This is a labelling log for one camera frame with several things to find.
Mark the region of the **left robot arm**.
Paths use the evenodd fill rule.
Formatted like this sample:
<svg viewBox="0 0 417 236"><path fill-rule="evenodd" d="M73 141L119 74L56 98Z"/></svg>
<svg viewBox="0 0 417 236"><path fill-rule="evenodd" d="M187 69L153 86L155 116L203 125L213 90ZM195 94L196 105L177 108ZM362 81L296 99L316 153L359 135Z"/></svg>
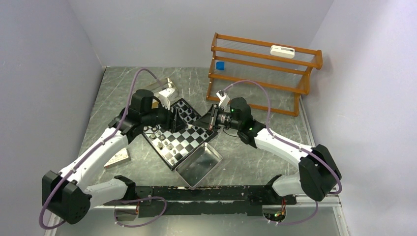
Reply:
<svg viewBox="0 0 417 236"><path fill-rule="evenodd" d="M187 126L178 110L170 107L176 92L175 88L165 88L158 93L146 89L130 92L125 108L91 147L58 173L49 171L43 176L39 222L43 222L46 210L68 224L75 224L90 209L104 203L119 200L128 205L134 202L136 184L124 176L115 176L96 185L88 185L88 182L113 156L142 134L145 127L160 126L176 132Z"/></svg>

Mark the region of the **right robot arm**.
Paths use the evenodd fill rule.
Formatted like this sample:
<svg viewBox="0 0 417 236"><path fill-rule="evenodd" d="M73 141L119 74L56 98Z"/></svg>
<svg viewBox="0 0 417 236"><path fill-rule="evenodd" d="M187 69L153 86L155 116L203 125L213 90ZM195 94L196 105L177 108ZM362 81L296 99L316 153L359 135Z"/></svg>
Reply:
<svg viewBox="0 0 417 236"><path fill-rule="evenodd" d="M207 130L234 129L239 139L254 148L270 152L293 166L298 174L274 177L265 191L266 199L276 204L287 195L305 194L320 202L341 181L341 173L324 145L303 145L272 131L269 126L255 120L251 108L242 97L234 98L226 112L217 104L192 123Z"/></svg>

